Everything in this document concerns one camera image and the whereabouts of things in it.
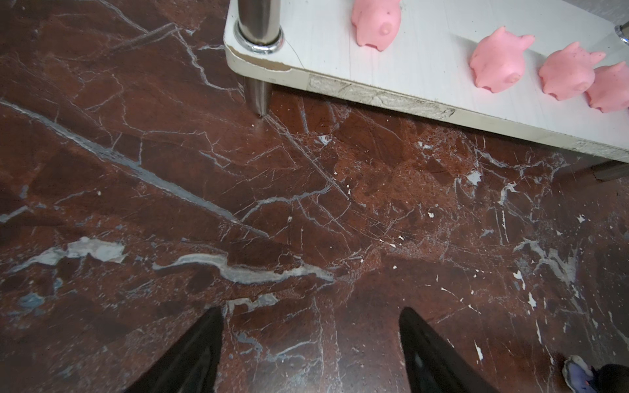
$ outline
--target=purple shoe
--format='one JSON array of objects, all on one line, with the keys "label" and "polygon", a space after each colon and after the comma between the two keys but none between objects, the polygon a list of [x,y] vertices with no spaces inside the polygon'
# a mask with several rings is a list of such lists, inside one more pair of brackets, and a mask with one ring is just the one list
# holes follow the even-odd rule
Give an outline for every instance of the purple shoe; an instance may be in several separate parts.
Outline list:
[{"label": "purple shoe", "polygon": [[562,374],[564,374],[566,384],[574,393],[596,393],[591,386],[594,373],[580,356],[569,357],[564,363]]}]

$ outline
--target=pig figurine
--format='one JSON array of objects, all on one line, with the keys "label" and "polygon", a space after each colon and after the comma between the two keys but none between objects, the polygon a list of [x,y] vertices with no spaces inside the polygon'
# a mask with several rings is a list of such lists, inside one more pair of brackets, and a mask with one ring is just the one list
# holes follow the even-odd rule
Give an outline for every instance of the pig figurine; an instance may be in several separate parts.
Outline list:
[{"label": "pig figurine", "polygon": [[499,93],[515,85],[524,75],[523,53],[534,41],[534,36],[518,37],[504,26],[483,38],[470,59],[476,87]]},{"label": "pig figurine", "polygon": [[385,50],[398,35],[402,12],[399,0],[355,0],[352,24],[358,45]]},{"label": "pig figurine", "polygon": [[598,67],[594,74],[594,83],[586,91],[592,108],[607,113],[629,107],[629,66],[626,62]]},{"label": "pig figurine", "polygon": [[605,58],[605,52],[589,53],[573,42],[551,53],[539,71],[542,90],[557,100],[578,96],[594,83],[594,64]]}]

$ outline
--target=white shelf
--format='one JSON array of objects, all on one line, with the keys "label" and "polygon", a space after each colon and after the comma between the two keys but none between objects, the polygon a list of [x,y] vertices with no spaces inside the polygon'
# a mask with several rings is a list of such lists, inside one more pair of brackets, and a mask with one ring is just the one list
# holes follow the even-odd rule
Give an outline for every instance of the white shelf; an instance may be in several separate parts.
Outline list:
[{"label": "white shelf", "polygon": [[[383,52],[356,44],[352,0],[282,0],[286,42],[272,55],[238,44],[237,3],[231,0],[224,42],[238,74],[629,162],[629,110],[603,114],[585,96],[558,102],[542,92],[537,70],[571,42],[607,52],[599,65],[629,60],[612,23],[561,0],[402,0],[400,31]],[[537,39],[525,52],[522,80],[493,94],[474,86],[467,62],[502,25]]]}]

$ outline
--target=marble floor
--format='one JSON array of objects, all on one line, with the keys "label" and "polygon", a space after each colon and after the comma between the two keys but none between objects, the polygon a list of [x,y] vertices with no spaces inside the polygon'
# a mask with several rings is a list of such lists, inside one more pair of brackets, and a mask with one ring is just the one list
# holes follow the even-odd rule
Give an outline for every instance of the marble floor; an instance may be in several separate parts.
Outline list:
[{"label": "marble floor", "polygon": [[629,364],[629,181],[276,89],[227,0],[0,6],[0,385],[115,392],[223,306],[218,392],[408,392],[418,311],[501,392]]}]

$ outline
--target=chrome ring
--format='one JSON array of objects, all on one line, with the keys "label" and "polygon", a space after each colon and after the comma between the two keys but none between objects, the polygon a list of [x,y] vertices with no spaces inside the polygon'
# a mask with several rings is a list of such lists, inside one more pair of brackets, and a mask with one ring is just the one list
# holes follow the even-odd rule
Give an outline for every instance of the chrome ring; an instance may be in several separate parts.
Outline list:
[{"label": "chrome ring", "polygon": [[618,36],[620,37],[620,39],[621,39],[624,43],[626,43],[627,45],[629,45],[629,38],[627,38],[627,36],[623,33],[622,26],[620,26],[620,25],[619,25],[619,26],[616,26],[616,27],[614,28],[614,30],[616,30],[616,34],[618,34]]},{"label": "chrome ring", "polygon": [[275,42],[272,42],[268,45],[256,44],[246,39],[245,36],[242,34],[242,31],[240,31],[238,21],[234,23],[234,35],[236,36],[236,41],[238,41],[240,45],[245,47],[250,52],[259,53],[261,55],[270,55],[272,53],[275,53],[280,50],[280,48],[282,48],[282,45],[284,44],[284,32],[282,31],[281,27],[279,28],[279,36],[277,36]]}]

